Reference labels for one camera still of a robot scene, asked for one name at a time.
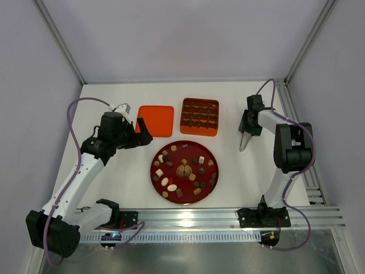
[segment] red plate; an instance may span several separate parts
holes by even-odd
[[[172,146],[177,147],[177,151],[173,152],[171,150]],[[166,163],[159,163],[159,166],[154,166],[155,161],[159,161],[159,155],[162,155],[163,151],[166,150],[168,152],[169,160],[166,162],[172,162],[173,166],[169,167],[166,165]],[[195,165],[193,163],[193,159],[203,156],[204,157],[204,163]],[[187,160],[187,164],[184,165],[181,160],[185,159]],[[212,166],[208,166],[208,161],[212,160],[213,164]],[[199,168],[203,168],[205,173],[203,175],[200,175],[198,173]],[[156,175],[156,171],[161,169],[164,173],[161,177],[159,177],[159,180],[156,182],[153,178]],[[196,178],[194,181],[191,181],[188,176],[193,173],[196,175]],[[214,179],[214,184],[210,180],[212,180],[212,175],[216,174],[216,178]],[[164,178],[172,178],[173,183],[177,186],[177,189],[180,189],[182,192],[182,197],[177,196],[176,191],[168,191],[166,186],[162,186],[161,181]],[[214,158],[213,154],[204,146],[201,144],[191,142],[191,141],[177,141],[173,142],[171,144],[167,144],[162,149],[158,151],[156,156],[153,158],[152,164],[151,164],[151,181],[153,186],[155,187],[155,190],[162,196],[163,192],[168,193],[168,197],[164,198],[169,200],[172,203],[177,204],[191,204],[199,202],[200,200],[207,197],[215,188],[217,181],[218,181],[218,164],[216,159]],[[194,190],[197,189],[197,187],[194,186],[194,182],[205,182],[206,187],[200,187],[201,192],[197,195],[194,194]]]

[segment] orange lid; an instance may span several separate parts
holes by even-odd
[[[153,137],[170,137],[172,135],[173,107],[141,106],[137,117],[144,119],[147,129]]]

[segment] orange tray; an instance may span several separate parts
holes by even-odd
[[[219,102],[217,100],[185,98],[182,103],[180,132],[216,136],[218,118]]]
[[[148,132],[153,137],[170,137],[173,129],[173,107],[171,106],[141,106],[138,116],[142,117]],[[138,124],[136,133],[140,132]]]

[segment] oval white candy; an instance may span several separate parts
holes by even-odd
[[[169,179],[168,178],[163,178],[161,181],[161,185],[164,187],[169,183]]]
[[[175,185],[175,184],[171,184],[167,187],[168,191],[175,191],[176,189],[177,189],[177,185]]]

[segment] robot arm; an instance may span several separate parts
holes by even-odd
[[[31,242],[43,248],[43,231],[46,220],[59,194],[64,191],[50,221],[47,234],[48,249],[62,257],[69,257],[78,246],[80,237],[98,226],[114,227],[119,221],[119,205],[100,199],[84,213],[75,214],[93,179],[113,157],[118,149],[128,149],[150,144],[149,134],[143,118],[137,118],[140,133],[135,133],[133,123],[128,117],[129,105],[122,104],[102,116],[98,136],[91,136],[81,146],[81,166],[71,185],[66,184],[74,175],[73,169],[58,192],[41,211],[30,211],[26,223]]]
[[[303,170],[311,162],[313,148],[309,137],[298,126],[275,116],[262,103],[261,95],[247,98],[248,109],[242,117],[239,131],[242,135],[240,151],[247,146],[252,136],[260,136],[262,128],[275,135],[274,162],[277,167],[268,191],[262,196],[257,209],[243,208],[238,211],[240,226],[245,227],[289,227],[290,219],[283,202],[284,190],[294,173]],[[310,133],[309,123],[301,123]],[[285,192],[286,199],[296,178]]]

